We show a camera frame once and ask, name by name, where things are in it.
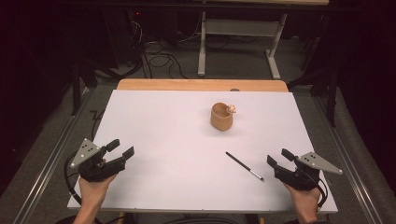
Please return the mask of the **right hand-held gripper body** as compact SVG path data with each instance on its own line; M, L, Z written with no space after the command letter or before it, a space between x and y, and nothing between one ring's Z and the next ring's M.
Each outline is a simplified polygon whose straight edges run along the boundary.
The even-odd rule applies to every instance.
M342 169L326 161L315 152L308 152L302 156L295 156L293 163L296 165L294 171L277 165L274 172L275 178L297 190L311 190L316 188L320 180L320 171L337 175L343 173Z

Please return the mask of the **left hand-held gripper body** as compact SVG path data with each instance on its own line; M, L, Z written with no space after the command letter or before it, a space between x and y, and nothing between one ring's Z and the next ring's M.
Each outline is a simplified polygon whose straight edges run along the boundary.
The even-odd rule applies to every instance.
M85 138L70 167L77 168L80 176L89 182L103 181L123 171L126 165L126 160L122 156L112 161L104 161L106 154L106 146L99 147Z

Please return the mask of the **black pen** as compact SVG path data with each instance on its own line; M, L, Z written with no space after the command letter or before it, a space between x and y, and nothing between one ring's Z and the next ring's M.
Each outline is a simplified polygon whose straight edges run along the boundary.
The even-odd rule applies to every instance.
M240 160L238 160L234 155L232 155L230 152L226 151L225 154L230 157L233 161L235 161L236 163L238 163L240 166L242 166L244 169L248 170L251 174L253 174L254 176L256 176L258 179L260 179L260 181L264 181L264 178L257 174L254 170L252 170L250 167L248 167L247 165L245 165L243 162L241 162Z

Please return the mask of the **tan cup with figurine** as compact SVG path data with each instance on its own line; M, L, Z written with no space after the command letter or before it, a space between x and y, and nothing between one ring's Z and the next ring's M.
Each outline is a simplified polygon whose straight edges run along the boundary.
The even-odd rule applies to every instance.
M211 108L211 125L219 131L225 132L233 125L233 114L236 112L234 105L215 103Z

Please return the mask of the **person's left hand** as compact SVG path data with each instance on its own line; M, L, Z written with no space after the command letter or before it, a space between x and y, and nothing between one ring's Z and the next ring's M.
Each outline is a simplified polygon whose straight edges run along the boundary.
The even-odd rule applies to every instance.
M100 182L89 182L81 178L78 183L82 205L99 207L104 202L109 185L115 178L116 176L113 175Z

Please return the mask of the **person's right hand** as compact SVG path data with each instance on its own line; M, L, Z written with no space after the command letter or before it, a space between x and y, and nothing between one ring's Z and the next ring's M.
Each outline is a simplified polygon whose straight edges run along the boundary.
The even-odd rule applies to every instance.
M316 214L318 211L318 199L320 191L318 188L306 190L297 190L288 184L285 184L286 189L290 193L292 203L295 211L299 215Z

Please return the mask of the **white board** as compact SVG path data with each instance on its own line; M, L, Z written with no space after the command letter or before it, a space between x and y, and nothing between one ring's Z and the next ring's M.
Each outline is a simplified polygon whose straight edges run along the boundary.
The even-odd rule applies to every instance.
M211 125L215 103L234 105L233 125ZM268 91L113 91L94 142L120 140L109 160L134 147L103 209L134 212L274 213L292 203L267 162L313 151L293 95ZM228 151L264 178L228 157Z

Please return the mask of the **black metal stand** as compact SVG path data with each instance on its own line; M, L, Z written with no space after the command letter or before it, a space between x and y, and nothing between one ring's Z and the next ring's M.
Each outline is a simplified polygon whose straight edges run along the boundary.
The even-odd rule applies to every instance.
M336 106L337 71L334 63L328 62L326 65L309 72L287 84L289 90L299 85L311 85L312 96L327 95L326 117L334 127L334 111Z
M81 106L80 82L88 88L95 88L97 80L89 62L85 59L78 59L72 67L72 90L73 90L73 115L76 115Z

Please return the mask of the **wooden table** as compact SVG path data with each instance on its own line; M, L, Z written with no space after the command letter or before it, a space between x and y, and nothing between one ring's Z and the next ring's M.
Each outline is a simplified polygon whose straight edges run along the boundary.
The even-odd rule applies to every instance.
M128 91L276 91L288 92L281 80L239 79L146 79L125 78L118 90Z

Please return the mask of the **metal floor rail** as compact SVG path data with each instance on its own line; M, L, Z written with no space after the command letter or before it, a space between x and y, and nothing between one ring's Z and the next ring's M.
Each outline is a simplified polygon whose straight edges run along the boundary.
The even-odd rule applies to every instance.
M18 213L11 224L27 224L64 154L66 141L76 125L81 108L92 95L91 88L78 91L80 103L74 107L74 94L68 91L60 107L46 120L43 130L12 181L14 193L21 195Z
M366 220L369 224L383 224L383 220L378 214L375 205L372 201L372 198L369 194L368 189L362 182L358 171L353 164L352 159L348 155L347 148L342 142L341 136L335 127L331 125L327 118L327 110L325 104L322 102L320 98L314 97L313 102L316 108L319 111L319 114L324 121L328 131L332 136L332 140L335 143L335 148L339 154L344 174L346 175L350 186L352 187L354 194L360 203L361 209L365 215Z

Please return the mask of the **white metal desk frame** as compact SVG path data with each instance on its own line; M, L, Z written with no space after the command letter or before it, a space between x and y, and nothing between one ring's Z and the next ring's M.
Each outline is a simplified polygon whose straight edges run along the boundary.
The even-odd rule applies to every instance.
M282 14L278 21L240 21L225 19L208 19L206 13L201 13L201 37L198 57L199 77L205 75L207 35L241 35L256 37L272 37L272 47L265 51L265 56L270 67L273 79L281 79L276 65L276 49L283 33L288 15Z

